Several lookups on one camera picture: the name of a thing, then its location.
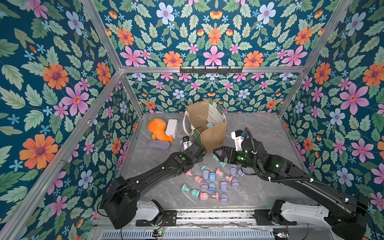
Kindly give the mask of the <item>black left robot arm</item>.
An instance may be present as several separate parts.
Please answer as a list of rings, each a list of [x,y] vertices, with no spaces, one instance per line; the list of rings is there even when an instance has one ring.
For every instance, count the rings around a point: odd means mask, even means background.
[[[147,192],[160,183],[191,170],[203,161],[207,149],[194,142],[182,152],[175,152],[155,168],[129,179],[116,178],[101,202],[115,229],[122,229],[131,222],[147,221],[156,226],[163,223],[164,209],[156,200],[141,201]]]

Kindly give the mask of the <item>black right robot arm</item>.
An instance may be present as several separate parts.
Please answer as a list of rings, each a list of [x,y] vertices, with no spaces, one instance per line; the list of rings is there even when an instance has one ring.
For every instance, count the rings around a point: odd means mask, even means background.
[[[288,186],[317,202],[316,206],[310,206],[276,200],[270,211],[273,222],[320,226],[330,229],[344,240],[364,238],[368,210],[368,199],[364,196],[352,196],[327,186],[286,158],[269,154],[264,145],[255,139],[242,141],[240,150],[223,146],[213,153],[221,162],[253,168],[260,179]]]

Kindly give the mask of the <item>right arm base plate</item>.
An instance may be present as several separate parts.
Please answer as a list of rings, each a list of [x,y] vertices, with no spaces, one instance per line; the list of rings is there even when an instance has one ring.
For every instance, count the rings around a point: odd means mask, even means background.
[[[253,217],[258,225],[296,226],[297,222],[286,220],[282,215],[284,200],[276,200],[270,210],[254,210]]]

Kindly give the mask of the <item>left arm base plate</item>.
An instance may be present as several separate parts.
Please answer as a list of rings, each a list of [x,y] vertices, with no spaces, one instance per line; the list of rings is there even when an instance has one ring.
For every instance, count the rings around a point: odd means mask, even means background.
[[[176,210],[165,210],[159,212],[153,220],[137,220],[135,225],[136,227],[174,227],[177,221],[177,214]]]

